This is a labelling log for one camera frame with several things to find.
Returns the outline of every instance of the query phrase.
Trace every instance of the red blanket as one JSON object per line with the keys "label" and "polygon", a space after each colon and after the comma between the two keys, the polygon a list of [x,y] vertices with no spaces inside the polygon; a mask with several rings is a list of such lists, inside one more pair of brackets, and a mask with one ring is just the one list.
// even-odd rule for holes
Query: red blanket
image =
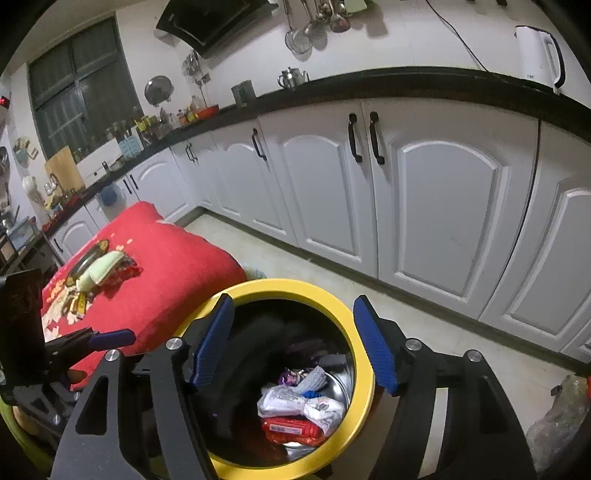
{"label": "red blanket", "polygon": [[[143,272],[124,281],[109,294],[99,293],[79,322],[68,325],[65,317],[47,329],[65,335],[90,326],[100,332],[130,328],[137,337],[122,351],[129,355],[154,349],[169,338],[200,304],[220,290],[246,281],[244,271],[224,250],[182,228],[159,222],[154,205],[139,202],[104,227],[43,289],[43,310],[56,284],[65,280],[77,260],[100,240],[109,250],[122,245]],[[95,352],[75,368],[94,371],[103,353]]]}

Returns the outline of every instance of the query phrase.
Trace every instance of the white cabinet door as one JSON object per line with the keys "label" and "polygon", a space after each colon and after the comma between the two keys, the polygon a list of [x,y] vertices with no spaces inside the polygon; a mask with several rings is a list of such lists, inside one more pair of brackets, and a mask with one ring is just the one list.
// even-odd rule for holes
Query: white cabinet door
{"label": "white cabinet door", "polygon": [[220,175],[240,206],[242,221],[295,245],[296,237],[279,188],[273,157],[267,150],[258,121],[215,130],[213,137],[218,147]]}
{"label": "white cabinet door", "polygon": [[[480,319],[559,351],[590,318],[591,145],[542,123],[523,228]],[[589,336],[566,353],[576,353]]]}
{"label": "white cabinet door", "polygon": [[447,100],[362,104],[384,157],[372,152],[380,280],[478,318],[523,220],[537,120]]}
{"label": "white cabinet door", "polygon": [[138,201],[138,197],[131,187],[132,183],[127,176],[117,180],[112,184],[112,187],[117,195],[117,201],[108,206],[100,199],[100,195],[96,195],[91,201],[86,204],[86,209],[90,216],[95,221],[96,226],[100,229],[115,220],[123,210],[133,205]]}
{"label": "white cabinet door", "polygon": [[51,237],[64,261],[68,261],[85,246],[99,231],[95,221],[85,207],[82,207]]}
{"label": "white cabinet door", "polygon": [[213,155],[216,146],[210,133],[174,145],[171,149],[177,165],[187,183],[196,205],[214,209],[212,187],[205,169],[207,155]]}
{"label": "white cabinet door", "polygon": [[[357,162],[349,144],[352,140]],[[298,246],[377,275],[374,193],[358,100],[259,118]]]}
{"label": "white cabinet door", "polygon": [[138,198],[153,203],[167,222],[176,222],[197,206],[169,148],[135,167],[129,179]]}

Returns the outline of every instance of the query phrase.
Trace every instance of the electric kettle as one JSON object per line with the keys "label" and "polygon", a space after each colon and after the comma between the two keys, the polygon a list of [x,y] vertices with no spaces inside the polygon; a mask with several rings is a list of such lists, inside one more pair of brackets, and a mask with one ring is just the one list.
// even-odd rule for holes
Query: electric kettle
{"label": "electric kettle", "polygon": [[[517,25],[515,36],[521,53],[522,78],[542,83],[556,90],[564,85],[566,72],[564,58],[556,38],[546,30],[529,25]],[[558,68],[551,54],[556,50]]]}

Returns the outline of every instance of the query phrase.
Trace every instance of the wall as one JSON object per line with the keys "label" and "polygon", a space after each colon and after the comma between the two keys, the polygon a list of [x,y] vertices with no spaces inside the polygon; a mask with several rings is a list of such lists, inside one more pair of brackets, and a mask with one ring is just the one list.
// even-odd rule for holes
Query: wall
{"label": "wall", "polygon": [[45,171],[46,158],[41,149],[41,142],[37,137],[37,130],[35,129],[35,120],[33,119],[33,109],[31,108],[31,100],[29,96],[28,83],[28,67],[26,64],[22,65],[11,76],[11,111],[14,119],[14,133],[10,135],[11,141],[14,143],[18,137],[27,137],[33,146],[39,150],[39,154],[35,160],[29,160],[29,165],[24,175],[33,175],[37,180],[37,187],[44,199],[47,198],[43,186],[49,181],[47,172]]}
{"label": "wall", "polygon": [[[161,107],[169,113],[176,112],[191,102],[174,44],[154,36],[154,27],[167,3],[167,0],[145,0],[116,12],[125,59],[146,115],[158,115]],[[146,84],[156,75],[166,75],[174,86],[171,102],[159,107],[150,105],[144,96]]]}
{"label": "wall", "polygon": [[[303,27],[306,17],[300,2],[291,0],[290,4],[293,25]],[[431,0],[431,4],[456,27],[488,70],[515,77],[521,76],[515,26],[527,24],[551,31],[566,62],[563,93],[591,108],[591,84],[562,36],[531,0],[510,0],[506,8],[494,0]],[[348,32],[326,30],[325,46],[315,47],[307,57],[297,57],[285,47],[287,20],[282,7],[276,9],[273,18],[256,25],[216,57],[203,60],[212,75],[206,86],[209,100],[220,107],[233,104],[231,87],[246,79],[252,80],[257,95],[276,90],[277,76],[288,66],[308,71],[311,79],[395,66],[479,68],[425,0],[380,0],[373,11],[358,14]],[[187,50],[181,43],[177,56]],[[196,93],[194,83],[188,81]]]}

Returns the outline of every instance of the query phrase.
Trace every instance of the trash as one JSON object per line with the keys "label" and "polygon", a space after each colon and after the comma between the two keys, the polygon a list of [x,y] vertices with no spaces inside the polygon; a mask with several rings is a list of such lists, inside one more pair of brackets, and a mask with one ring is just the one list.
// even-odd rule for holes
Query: trash
{"label": "trash", "polygon": [[554,390],[554,404],[525,436],[538,474],[544,472],[568,446],[589,412],[587,379],[567,375]]}
{"label": "trash", "polygon": [[287,452],[287,459],[290,462],[295,462],[296,460],[299,460],[300,458],[303,458],[316,450],[316,447],[307,447],[306,445],[301,445],[294,442],[285,443],[283,446]]}
{"label": "trash", "polygon": [[262,389],[262,397],[256,403],[258,414],[262,418],[302,415],[306,400],[295,393],[292,387],[278,385]]}
{"label": "trash", "polygon": [[302,393],[301,396],[304,398],[318,398],[322,396],[322,393],[312,392],[312,390],[308,390],[307,392]]}
{"label": "trash", "polygon": [[305,377],[306,377],[305,370],[296,371],[296,370],[290,370],[288,368],[279,377],[279,381],[277,382],[277,385],[286,385],[288,387],[295,387]]}
{"label": "trash", "polygon": [[304,417],[316,423],[326,437],[333,434],[345,415],[345,406],[329,397],[311,398],[306,401]]}
{"label": "trash", "polygon": [[301,382],[299,382],[293,390],[297,394],[312,391],[316,392],[326,385],[326,373],[322,370],[322,367],[316,367],[310,373],[308,373]]}
{"label": "trash", "polygon": [[322,430],[310,420],[271,417],[263,420],[262,429],[270,442],[278,444],[297,442],[318,446],[325,440]]}

